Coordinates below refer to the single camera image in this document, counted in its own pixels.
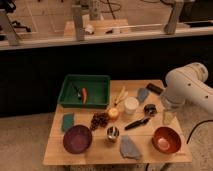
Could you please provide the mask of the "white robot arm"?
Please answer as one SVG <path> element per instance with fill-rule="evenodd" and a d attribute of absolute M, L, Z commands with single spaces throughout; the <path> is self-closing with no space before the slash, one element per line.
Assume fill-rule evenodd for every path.
<path fill-rule="evenodd" d="M 164 106 L 163 124 L 169 125 L 177 111 L 190 101 L 213 114 L 213 88 L 207 86 L 208 70 L 194 62 L 169 71 L 165 77 L 167 87 L 160 94 Z"/>

